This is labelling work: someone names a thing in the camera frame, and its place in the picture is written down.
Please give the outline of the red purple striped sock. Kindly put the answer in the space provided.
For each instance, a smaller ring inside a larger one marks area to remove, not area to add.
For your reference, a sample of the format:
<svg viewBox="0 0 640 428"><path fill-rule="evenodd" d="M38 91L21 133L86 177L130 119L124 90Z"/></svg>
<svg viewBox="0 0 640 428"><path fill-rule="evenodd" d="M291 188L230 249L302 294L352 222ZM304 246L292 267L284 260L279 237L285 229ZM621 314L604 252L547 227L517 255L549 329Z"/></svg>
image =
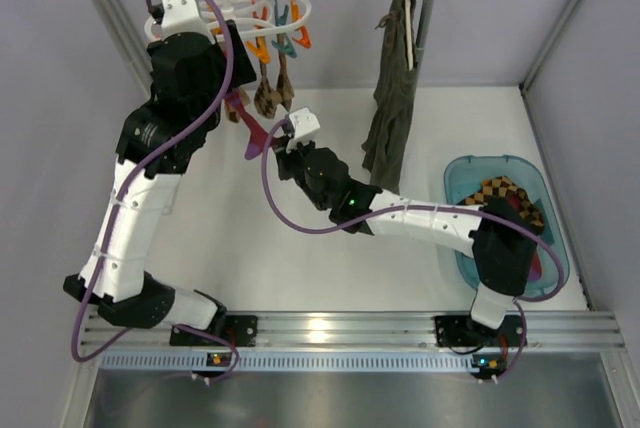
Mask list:
<svg viewBox="0 0 640 428"><path fill-rule="evenodd" d="M267 132L258 121L246 111L246 108L245 112L241 114L241 121L239 123L242 123L249 132L249 140L245 149L244 158L246 160L255 159L263 152Z"/></svg>

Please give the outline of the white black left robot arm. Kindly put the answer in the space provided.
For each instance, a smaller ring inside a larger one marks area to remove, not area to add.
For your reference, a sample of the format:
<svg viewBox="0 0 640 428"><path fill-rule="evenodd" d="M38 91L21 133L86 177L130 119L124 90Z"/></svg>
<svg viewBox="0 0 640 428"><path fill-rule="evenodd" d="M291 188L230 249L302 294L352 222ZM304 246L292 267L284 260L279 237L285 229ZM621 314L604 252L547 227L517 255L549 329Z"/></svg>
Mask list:
<svg viewBox="0 0 640 428"><path fill-rule="evenodd" d="M256 79L235 23L227 27L233 48L230 78L221 43L201 33L178 32L147 47L150 98L124 122L109 205L89 260L63 283L67 294L96 306L113 326L220 330L223 305L197 290L155 279L147 258L193 154L220 123L221 101Z"/></svg>

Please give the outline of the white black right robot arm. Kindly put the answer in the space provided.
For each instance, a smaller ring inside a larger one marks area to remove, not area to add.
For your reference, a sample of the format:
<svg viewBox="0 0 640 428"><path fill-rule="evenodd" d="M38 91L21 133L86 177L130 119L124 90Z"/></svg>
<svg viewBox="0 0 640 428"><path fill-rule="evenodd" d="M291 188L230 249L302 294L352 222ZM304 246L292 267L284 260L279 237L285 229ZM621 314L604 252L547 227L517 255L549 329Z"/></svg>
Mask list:
<svg viewBox="0 0 640 428"><path fill-rule="evenodd" d="M503 198L485 205L437 205L403 198L351 177L348 166L313 142L273 148L278 177L292 180L331 223L348 233L427 241L473 259L479 283L468 326L478 336L498 333L523 295L537 244L535 234Z"/></svg>

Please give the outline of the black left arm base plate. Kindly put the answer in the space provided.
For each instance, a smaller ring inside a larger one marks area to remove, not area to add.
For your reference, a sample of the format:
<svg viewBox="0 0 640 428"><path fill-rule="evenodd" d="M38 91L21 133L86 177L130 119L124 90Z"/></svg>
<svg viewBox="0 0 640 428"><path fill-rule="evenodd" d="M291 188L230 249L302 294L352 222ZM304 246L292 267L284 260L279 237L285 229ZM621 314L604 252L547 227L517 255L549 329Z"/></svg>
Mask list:
<svg viewBox="0 0 640 428"><path fill-rule="evenodd" d="M235 347L252 347L258 334L258 318L254 315L229 315L215 321L206 333L216 336ZM174 347L220 346L221 343L195 334L184 328L172 329L169 344Z"/></svg>

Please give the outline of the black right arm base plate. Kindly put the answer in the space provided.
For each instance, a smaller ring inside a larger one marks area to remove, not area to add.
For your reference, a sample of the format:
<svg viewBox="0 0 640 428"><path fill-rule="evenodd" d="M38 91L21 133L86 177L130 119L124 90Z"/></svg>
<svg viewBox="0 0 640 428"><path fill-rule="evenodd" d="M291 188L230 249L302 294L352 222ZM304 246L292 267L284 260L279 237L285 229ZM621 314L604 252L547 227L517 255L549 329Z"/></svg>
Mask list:
<svg viewBox="0 0 640 428"><path fill-rule="evenodd" d="M503 342L517 347L525 334L521 317L507 315L499 328L488 328L469 315L440 315L434 318L436 344L443 348L499 348Z"/></svg>

